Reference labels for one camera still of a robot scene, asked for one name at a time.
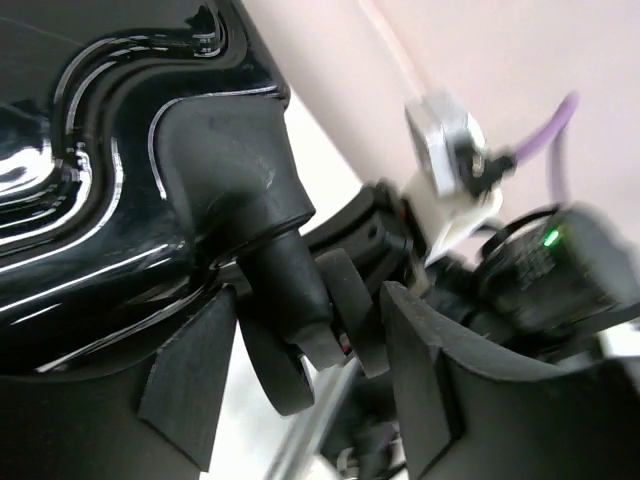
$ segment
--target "green led light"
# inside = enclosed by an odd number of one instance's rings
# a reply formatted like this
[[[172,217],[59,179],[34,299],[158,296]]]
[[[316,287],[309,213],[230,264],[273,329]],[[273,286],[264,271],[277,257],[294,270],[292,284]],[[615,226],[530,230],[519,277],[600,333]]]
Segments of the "green led light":
[[[560,232],[558,230],[551,230],[549,234],[546,237],[544,237],[544,242],[542,242],[542,244],[545,247],[550,247],[551,245],[556,243],[559,238],[560,238]]]

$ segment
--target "black roller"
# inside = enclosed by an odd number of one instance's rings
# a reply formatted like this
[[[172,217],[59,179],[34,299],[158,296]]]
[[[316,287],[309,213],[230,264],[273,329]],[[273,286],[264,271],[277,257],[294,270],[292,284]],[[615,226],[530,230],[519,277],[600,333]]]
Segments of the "black roller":
[[[247,353],[264,393],[283,416],[311,407],[315,397],[301,355],[258,320],[255,308],[253,299],[243,299],[238,318]]]
[[[332,250],[316,259],[337,318],[369,378],[389,370],[384,330],[362,277],[347,252]]]

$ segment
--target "purple cable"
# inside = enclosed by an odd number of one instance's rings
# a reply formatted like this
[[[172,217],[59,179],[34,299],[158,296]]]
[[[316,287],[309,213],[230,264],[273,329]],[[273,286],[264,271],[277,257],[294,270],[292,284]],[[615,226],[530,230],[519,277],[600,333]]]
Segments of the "purple cable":
[[[551,143],[549,186],[555,203],[566,202],[569,198],[563,154],[564,132],[578,108],[578,101],[577,93],[567,95],[549,121],[516,147],[513,153],[516,163],[522,164]]]

